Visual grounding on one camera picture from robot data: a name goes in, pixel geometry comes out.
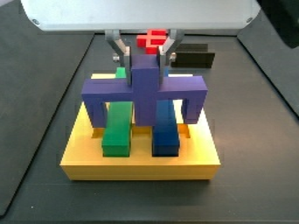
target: red block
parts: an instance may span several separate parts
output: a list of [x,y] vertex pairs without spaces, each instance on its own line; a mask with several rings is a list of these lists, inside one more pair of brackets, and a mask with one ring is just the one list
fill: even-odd
[[166,41],[166,30],[149,30],[146,35],[137,36],[137,46],[145,47],[146,54],[157,54],[157,47]]

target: yellow block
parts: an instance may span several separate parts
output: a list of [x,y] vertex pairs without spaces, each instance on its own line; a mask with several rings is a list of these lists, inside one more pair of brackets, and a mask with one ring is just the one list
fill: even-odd
[[[182,101],[174,102],[178,123],[183,123],[181,104]],[[205,111],[198,124],[189,125],[189,128],[182,125],[179,132],[179,157],[153,157],[150,128],[135,125],[130,157],[103,157],[103,130],[92,129],[82,103],[60,167],[72,180],[213,179],[221,161]]]

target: green block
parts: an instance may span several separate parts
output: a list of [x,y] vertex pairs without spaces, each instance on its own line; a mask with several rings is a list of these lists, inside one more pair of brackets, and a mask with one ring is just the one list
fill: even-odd
[[[117,70],[117,78],[126,78],[126,69]],[[129,157],[131,148],[133,102],[111,102],[107,112],[107,127],[102,140],[104,157]]]

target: blue block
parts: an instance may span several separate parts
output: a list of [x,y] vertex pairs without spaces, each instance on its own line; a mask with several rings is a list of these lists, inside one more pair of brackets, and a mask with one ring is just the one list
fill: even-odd
[[181,139],[174,113],[174,101],[157,102],[157,121],[153,133],[154,157],[178,157]]

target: purple block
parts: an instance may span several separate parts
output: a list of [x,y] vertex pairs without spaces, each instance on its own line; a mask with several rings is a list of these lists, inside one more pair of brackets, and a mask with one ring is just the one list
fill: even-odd
[[107,127],[109,110],[104,102],[83,98],[92,128]]
[[207,93],[209,89],[201,76],[165,77],[163,84],[158,92],[158,100],[183,99],[183,122],[187,124],[195,124],[199,121]]
[[159,66],[155,55],[133,56],[131,72],[135,92],[135,125],[154,126],[159,90]]
[[82,98],[94,128],[107,125],[104,102],[134,102],[135,124],[155,126],[157,101],[183,99],[185,123],[198,122],[209,89],[201,76],[165,77],[159,86],[155,55],[133,56],[133,86],[127,79],[86,80]]

